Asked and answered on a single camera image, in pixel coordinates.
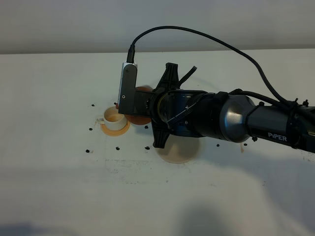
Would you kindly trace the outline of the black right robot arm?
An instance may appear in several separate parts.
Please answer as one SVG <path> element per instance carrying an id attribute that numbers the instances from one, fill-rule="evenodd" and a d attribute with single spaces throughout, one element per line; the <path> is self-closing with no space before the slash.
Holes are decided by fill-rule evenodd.
<path id="1" fill-rule="evenodd" d="M 210 137 L 234 143 L 265 139 L 308 152 L 315 150 L 315 109 L 307 102 L 277 101 L 236 89 L 208 93 L 182 90 L 178 66 L 168 63 L 147 101 L 154 146 L 164 148 L 170 135 Z"/>

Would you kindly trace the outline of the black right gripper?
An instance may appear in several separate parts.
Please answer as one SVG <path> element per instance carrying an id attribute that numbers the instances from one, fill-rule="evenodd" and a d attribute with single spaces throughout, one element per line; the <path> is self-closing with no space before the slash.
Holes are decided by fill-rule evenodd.
<path id="1" fill-rule="evenodd" d="M 152 117 L 153 146 L 165 148 L 170 135 L 208 137 L 209 126 L 202 127 L 198 102 L 209 98 L 203 90 L 179 89 L 178 64 L 168 62 L 157 87 L 152 91 L 149 111 Z"/>

